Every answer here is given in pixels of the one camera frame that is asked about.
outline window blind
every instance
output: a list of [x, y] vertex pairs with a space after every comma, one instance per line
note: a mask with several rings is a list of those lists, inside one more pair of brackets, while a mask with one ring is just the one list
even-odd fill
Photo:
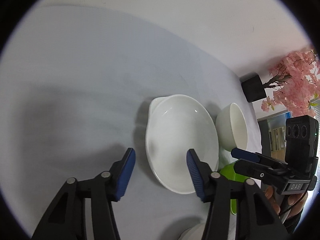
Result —
[[[317, 106], [314, 107], [314, 111], [316, 112], [316, 119], [320, 123], [320, 99], [315, 100], [313, 103], [318, 104]], [[317, 149], [317, 156], [319, 157], [319, 150], [320, 150], [320, 142], [318, 141], [318, 149]], [[320, 162], [318, 162], [317, 170], [316, 170], [316, 176], [318, 178], [315, 189], [313, 191], [312, 199], [311, 199], [311, 204], [314, 202], [316, 199], [318, 192], [320, 190]]]

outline green object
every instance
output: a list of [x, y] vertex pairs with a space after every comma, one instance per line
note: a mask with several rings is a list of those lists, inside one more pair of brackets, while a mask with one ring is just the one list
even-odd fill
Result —
[[[249, 178], [247, 176], [243, 176], [241, 174], [235, 173], [235, 170], [233, 169], [234, 165], [235, 163], [230, 163], [224, 166], [221, 169], [220, 174], [225, 176], [227, 179], [238, 181], [238, 182], [244, 182], [246, 179]], [[234, 215], [237, 214], [237, 201], [235, 199], [231, 199], [230, 212]]]

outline camera lens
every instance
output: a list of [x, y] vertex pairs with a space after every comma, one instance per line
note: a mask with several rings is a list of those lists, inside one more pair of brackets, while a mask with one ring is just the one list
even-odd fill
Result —
[[307, 128], [305, 125], [302, 126], [302, 128], [301, 128], [301, 135], [303, 138], [305, 138], [307, 136]]
[[290, 134], [291, 134], [291, 127], [288, 126], [288, 127], [287, 127], [287, 136], [290, 136]]
[[298, 137], [298, 135], [299, 135], [299, 127], [298, 127], [298, 125], [295, 125], [293, 127], [293, 136]]

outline white plate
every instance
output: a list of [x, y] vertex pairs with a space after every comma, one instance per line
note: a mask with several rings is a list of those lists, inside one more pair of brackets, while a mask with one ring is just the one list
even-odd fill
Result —
[[184, 231], [181, 236], [179, 237], [178, 240], [188, 240], [189, 237], [197, 230], [197, 228], [200, 226], [201, 224], [197, 224], [192, 228], [187, 229], [186, 231]]
[[190, 148], [217, 170], [218, 136], [206, 109], [185, 95], [154, 99], [146, 131], [148, 161], [162, 185], [179, 194], [195, 192], [186, 162]]
[[182, 238], [182, 240], [201, 240], [205, 228], [205, 223], [198, 224], [194, 226], [190, 232], [191, 234], [187, 237]]

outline finger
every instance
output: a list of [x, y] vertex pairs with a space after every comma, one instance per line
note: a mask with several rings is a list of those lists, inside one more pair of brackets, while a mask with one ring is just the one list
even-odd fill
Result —
[[275, 210], [275, 212], [277, 213], [277, 215], [279, 215], [279, 213], [280, 213], [280, 207], [279, 207], [279, 205], [278, 205], [276, 202], [274, 202], [274, 203], [271, 204], [271, 206], [273, 207], [273, 209]]
[[[266, 192], [267, 195], [268, 195], [268, 193], [270, 193], [270, 191], [273, 192], [273, 188], [272, 188], [272, 190], [269, 189], [269, 192]], [[268, 195], [268, 197], [269, 197], [268, 201], [269, 201], [269, 203], [271, 204], [272, 208], [274, 209], [274, 211], [275, 211], [277, 214], [279, 214], [279, 213], [280, 213], [280, 207], [279, 207], [279, 205], [276, 203], [275, 198], [273, 197], [273, 195], [270, 195], [270, 196]]]
[[265, 196], [267, 199], [270, 199], [273, 195], [273, 187], [272, 186], [268, 186], [266, 191], [265, 191]]
[[302, 195], [303, 195], [303, 193], [290, 195], [288, 197], [288, 204], [291, 206], [291, 205], [297, 203], [297, 201], [302, 197]]
[[303, 209], [304, 204], [307, 201], [307, 198], [308, 198], [308, 193], [306, 193], [306, 195], [303, 197], [303, 199], [291, 209], [288, 218], [293, 217], [293, 216], [295, 216], [295, 215], [297, 215], [297, 214], [299, 214], [301, 212], [301, 210]]

